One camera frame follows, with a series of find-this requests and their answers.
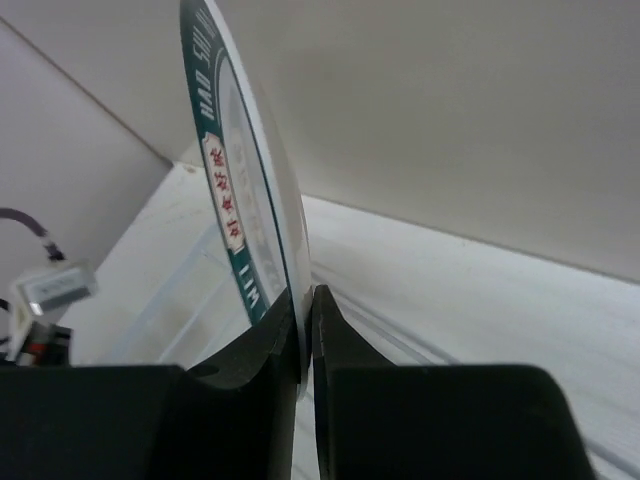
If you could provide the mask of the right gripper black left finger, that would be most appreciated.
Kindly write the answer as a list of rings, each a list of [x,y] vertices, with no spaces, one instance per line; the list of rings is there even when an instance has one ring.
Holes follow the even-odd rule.
[[[5,479],[287,479],[300,379],[287,294],[191,368],[72,366],[53,326],[1,365]]]

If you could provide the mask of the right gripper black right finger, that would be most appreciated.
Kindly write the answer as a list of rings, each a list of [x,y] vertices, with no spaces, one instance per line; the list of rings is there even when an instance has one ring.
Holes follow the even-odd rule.
[[[397,365],[344,318],[331,290],[311,311],[324,479],[592,479],[569,403],[522,364]]]

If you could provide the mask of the dark rimmed back plate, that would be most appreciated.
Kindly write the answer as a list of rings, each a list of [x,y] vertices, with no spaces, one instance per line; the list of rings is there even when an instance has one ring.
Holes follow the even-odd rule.
[[[313,285],[296,175],[218,5],[181,2],[179,31],[200,158],[237,290],[252,324],[278,300],[290,307],[303,394]]]

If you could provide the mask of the white wire dish rack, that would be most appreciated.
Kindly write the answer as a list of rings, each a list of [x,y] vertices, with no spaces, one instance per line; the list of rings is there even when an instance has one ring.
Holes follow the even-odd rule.
[[[366,339],[400,363],[453,364],[427,341],[426,328],[403,327],[364,302],[375,274],[353,251],[312,240],[312,277],[327,284],[345,318]],[[98,270],[105,317],[100,364],[179,364],[191,367],[218,352],[251,326],[212,227],[187,242],[144,246],[123,237]]]

